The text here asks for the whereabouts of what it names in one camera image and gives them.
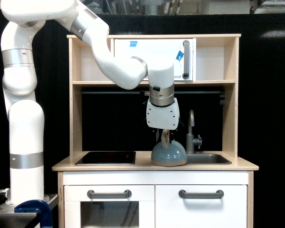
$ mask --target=microwave handle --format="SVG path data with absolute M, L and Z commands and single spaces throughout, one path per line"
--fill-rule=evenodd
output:
M 124 192 L 100 192 L 95 193 L 93 190 L 87 192 L 87 196 L 90 199 L 127 199 L 132 196 L 130 190 Z
M 183 79 L 189 78 L 189 65 L 190 65 L 190 43 L 184 40 L 182 43 L 184 46 L 184 73 L 182 74 Z

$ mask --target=wooden play kitchen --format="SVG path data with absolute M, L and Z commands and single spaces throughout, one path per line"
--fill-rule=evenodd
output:
M 192 41 L 192 80 L 177 80 L 175 88 L 224 89 L 222 151 L 199 153 L 222 155 L 231 164 L 175 167 L 151 165 L 150 151 L 136 151 L 135 164 L 130 165 L 75 165 L 88 153 L 82 151 L 81 91 L 116 85 L 100 72 L 90 47 L 75 36 L 68 39 L 70 156 L 53 167 L 58 172 L 59 227 L 252 228 L 258 166 L 237 156 L 240 34 L 108 37 L 113 54 L 119 40 Z M 140 87 L 147 90 L 148 82 Z

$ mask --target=blue clamp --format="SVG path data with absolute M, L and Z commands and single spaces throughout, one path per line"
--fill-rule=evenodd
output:
M 40 217 L 40 228 L 53 228 L 52 209 L 42 200 L 29 200 L 15 207 L 15 213 L 38 212 Z

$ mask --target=silver joint ring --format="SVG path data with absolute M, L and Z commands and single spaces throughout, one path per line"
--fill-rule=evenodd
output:
M 32 169 L 43 166 L 43 152 L 30 154 L 9 154 L 12 169 Z
M 174 84 L 168 88 L 154 88 L 149 85 L 150 102 L 156 106 L 169 106 L 174 102 Z
M 4 68 L 34 66 L 33 51 L 29 49 L 10 49 L 2 51 Z
M 79 12 L 78 16 L 75 18 L 71 26 L 71 33 L 73 33 L 75 36 L 82 40 L 86 29 L 89 27 L 90 23 L 96 18 L 98 17 L 88 9 Z
M 147 66 L 146 62 L 143 61 L 141 58 L 136 57 L 136 56 L 132 56 L 131 58 L 134 58 L 134 59 L 136 59 L 136 60 L 141 62 L 141 64 L 143 65 L 144 69 L 146 70 L 146 76 L 145 77 L 147 77 L 148 76 L 148 66 Z

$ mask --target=faucet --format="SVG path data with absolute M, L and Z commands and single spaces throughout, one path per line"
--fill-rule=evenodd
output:
M 194 154 L 196 153 L 194 151 L 194 146 L 198 146 L 200 149 L 202 140 L 200 135 L 198 136 L 198 138 L 194 138 L 194 134 L 192 134 L 192 127 L 195 126 L 194 123 L 194 111 L 190 110 L 190 114 L 189 114 L 189 123 L 188 123 L 188 134 L 186 135 L 186 153 L 187 154 Z

